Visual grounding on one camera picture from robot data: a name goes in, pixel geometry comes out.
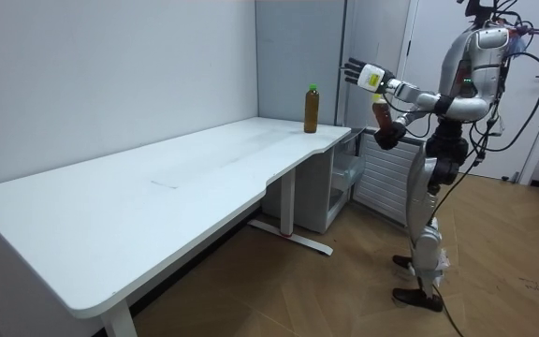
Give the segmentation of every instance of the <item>desk surface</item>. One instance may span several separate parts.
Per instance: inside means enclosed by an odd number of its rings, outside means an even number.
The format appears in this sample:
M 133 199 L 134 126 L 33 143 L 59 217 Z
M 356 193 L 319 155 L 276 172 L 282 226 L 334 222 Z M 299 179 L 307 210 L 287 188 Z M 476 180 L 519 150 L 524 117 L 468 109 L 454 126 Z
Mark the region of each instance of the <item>desk surface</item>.
M 0 183 L 0 234 L 78 318 L 105 313 L 350 131 L 252 118 Z

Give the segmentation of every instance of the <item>humanoid robot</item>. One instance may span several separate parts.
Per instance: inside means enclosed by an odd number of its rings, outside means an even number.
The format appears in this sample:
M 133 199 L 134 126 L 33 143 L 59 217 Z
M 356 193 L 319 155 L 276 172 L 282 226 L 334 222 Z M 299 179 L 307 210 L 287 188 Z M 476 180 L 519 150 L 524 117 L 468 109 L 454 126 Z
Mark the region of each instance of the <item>humanoid robot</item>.
M 375 133 L 377 143 L 384 150 L 394 148 L 414 120 L 428 113 L 438 116 L 439 124 L 422 146 L 407 181 L 406 218 L 411 257 L 393 257 L 394 263 L 414 273 L 419 289 L 392 291 L 393 299 L 399 302 L 436 312 L 443 310 L 443 301 L 434 294 L 433 285 L 443 275 L 445 261 L 440 248 L 442 236 L 434 217 L 437 196 L 442 184 L 455 181 L 468 156 L 469 144 L 462 137 L 463 124 L 479 121 L 493 112 L 503 93 L 507 70 L 504 64 L 512 29 L 493 21 L 493 13 L 492 7 L 481 7 L 479 0 L 470 0 L 465 14 L 475 16 L 475 21 L 446 54 L 438 93 L 397 80 L 380 66 L 355 59 L 349 59 L 345 65 L 347 81 L 414 105 L 388 126 L 381 125 Z M 495 122 L 495 117 L 491 117 L 488 126 Z

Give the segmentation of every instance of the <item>white door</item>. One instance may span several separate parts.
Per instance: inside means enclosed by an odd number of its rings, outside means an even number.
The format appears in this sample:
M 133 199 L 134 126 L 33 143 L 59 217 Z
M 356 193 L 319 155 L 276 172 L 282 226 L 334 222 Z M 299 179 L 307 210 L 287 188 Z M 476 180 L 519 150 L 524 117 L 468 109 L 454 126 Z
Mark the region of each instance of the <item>white door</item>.
M 404 60 L 402 78 L 422 89 L 437 91 L 440 82 L 441 63 L 453 40 L 471 24 L 465 18 L 465 4 L 459 5 L 451 0 L 418 0 L 411 47 Z M 522 19 L 531 21 L 539 28 L 539 1 L 519 0 L 512 8 Z M 528 52 L 539 57 L 539 36 L 536 36 Z M 504 132 L 499 138 L 491 137 L 488 147 L 500 149 L 511 142 L 532 112 L 539 96 L 539 64 L 531 58 L 521 56 L 513 61 L 506 82 L 506 92 L 500 105 Z M 409 130 L 418 136 L 425 134 L 428 118 L 415 121 Z M 486 130 L 486 119 L 480 122 L 480 129 Z M 431 117 L 431 133 L 437 125 L 435 116 Z M 464 135 L 468 138 L 469 126 Z M 513 177 L 520 174 L 528 159 L 539 132 L 539 109 L 515 145 L 502 153 L 488 153 L 486 161 L 472 174 L 489 178 Z M 462 171 L 469 167 L 466 164 Z

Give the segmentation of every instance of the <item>radiator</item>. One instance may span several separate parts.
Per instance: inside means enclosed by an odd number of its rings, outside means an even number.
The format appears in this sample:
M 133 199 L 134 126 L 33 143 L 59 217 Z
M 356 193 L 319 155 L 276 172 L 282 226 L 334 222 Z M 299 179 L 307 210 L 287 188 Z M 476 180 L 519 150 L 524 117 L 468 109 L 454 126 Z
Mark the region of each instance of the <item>radiator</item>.
M 359 155 L 365 169 L 355 185 L 353 199 L 406 227 L 407 176 L 423 142 L 403 138 L 396 148 L 385 151 L 375 142 L 373 133 L 368 129 L 361 136 Z

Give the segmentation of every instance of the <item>door frame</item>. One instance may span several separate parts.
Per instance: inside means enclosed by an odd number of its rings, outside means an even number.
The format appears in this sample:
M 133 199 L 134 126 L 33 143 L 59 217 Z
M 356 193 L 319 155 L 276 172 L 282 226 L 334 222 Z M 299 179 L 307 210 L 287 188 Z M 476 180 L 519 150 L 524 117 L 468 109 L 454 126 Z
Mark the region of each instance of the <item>door frame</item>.
M 409 4 L 409 15 L 407 16 L 407 23 L 404 30 L 404 38 L 402 41 L 401 48 L 401 55 L 399 55 L 399 69 L 397 70 L 397 78 L 403 79 L 404 78 L 404 70 L 407 64 L 407 51 L 409 46 L 409 43 L 413 39 L 413 27 L 415 25 L 415 16 L 417 14 L 417 8 L 419 6 L 420 0 L 411 0 L 411 3 Z M 519 175 L 518 182 L 520 184 L 529 185 L 532 182 L 532 175 L 535 172 L 535 168 L 537 167 L 539 162 L 539 131 L 538 135 L 536 136 L 535 142 L 530 149 L 530 153 L 528 154 L 528 158 L 523 165 L 523 170 L 521 171 L 521 174 Z

